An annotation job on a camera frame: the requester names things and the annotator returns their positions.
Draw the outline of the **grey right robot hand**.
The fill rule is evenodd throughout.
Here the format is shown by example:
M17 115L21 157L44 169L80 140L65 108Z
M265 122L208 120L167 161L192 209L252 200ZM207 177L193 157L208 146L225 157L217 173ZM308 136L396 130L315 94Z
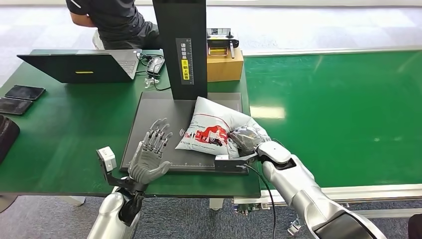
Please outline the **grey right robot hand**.
M271 141L266 130L258 123L239 126L228 136L237 147L239 156L251 155L260 144Z

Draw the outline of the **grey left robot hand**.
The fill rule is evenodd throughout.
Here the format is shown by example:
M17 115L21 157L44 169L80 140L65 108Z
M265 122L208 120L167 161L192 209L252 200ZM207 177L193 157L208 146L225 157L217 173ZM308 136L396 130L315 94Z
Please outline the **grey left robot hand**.
M172 163L162 161L165 147L173 133L168 132L170 124L167 119L157 119L147 130L128 168L130 177L146 185L165 175Z

